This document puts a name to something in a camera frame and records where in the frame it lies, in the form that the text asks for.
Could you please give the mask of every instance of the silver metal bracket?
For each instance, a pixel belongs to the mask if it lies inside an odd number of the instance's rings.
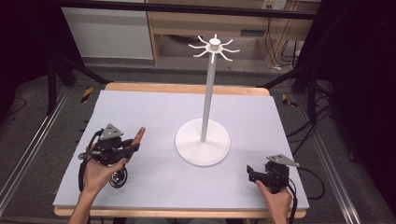
[[[300,164],[298,162],[292,161],[291,159],[287,158],[286,156],[284,156],[282,154],[275,155],[275,156],[269,156],[269,157],[267,157],[267,159],[269,161],[273,161],[274,163],[278,163],[278,164],[300,167]]]
[[[102,134],[99,136],[100,140],[107,140],[114,137],[120,137],[123,135],[123,132],[120,129],[116,128],[111,123],[107,124],[106,128],[103,130]]]

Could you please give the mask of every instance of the white pole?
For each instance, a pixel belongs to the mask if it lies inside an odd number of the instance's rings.
[[[207,66],[207,78],[206,78],[206,93],[205,93],[205,106],[204,106],[204,116],[202,119],[202,132],[201,132],[201,142],[206,141],[206,131],[207,123],[209,121],[210,105],[212,101],[213,83],[215,81],[215,71],[216,71],[216,54],[211,53],[209,57],[209,64]]]

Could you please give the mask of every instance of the wall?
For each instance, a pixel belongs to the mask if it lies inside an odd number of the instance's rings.
[[[83,58],[153,59],[146,12],[67,7],[63,12]]]

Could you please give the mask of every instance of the human hand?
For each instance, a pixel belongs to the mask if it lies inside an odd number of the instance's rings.
[[[267,201],[268,210],[275,224],[287,223],[288,212],[291,205],[291,195],[287,189],[282,189],[279,193],[272,194],[267,187],[260,181],[256,180],[262,195]]]
[[[105,166],[93,158],[88,158],[84,174],[84,191],[97,194],[108,182],[109,178],[122,169],[127,162],[121,159],[114,166]]]

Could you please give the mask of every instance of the white table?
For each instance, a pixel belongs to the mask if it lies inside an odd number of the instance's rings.
[[[138,152],[126,168],[127,183],[120,189],[106,185],[92,205],[100,217],[269,217],[255,184],[248,181],[247,164],[263,172],[267,156],[292,159],[274,99],[265,89],[214,88],[210,119],[231,137],[227,157],[212,167],[196,167],[177,153],[178,128],[203,115],[205,86],[111,83],[101,91],[92,118],[79,141],[54,201],[55,213],[70,216],[78,201],[78,154],[93,134],[108,123],[133,138],[146,132]],[[309,207],[297,170],[290,179],[299,199],[295,217]]]

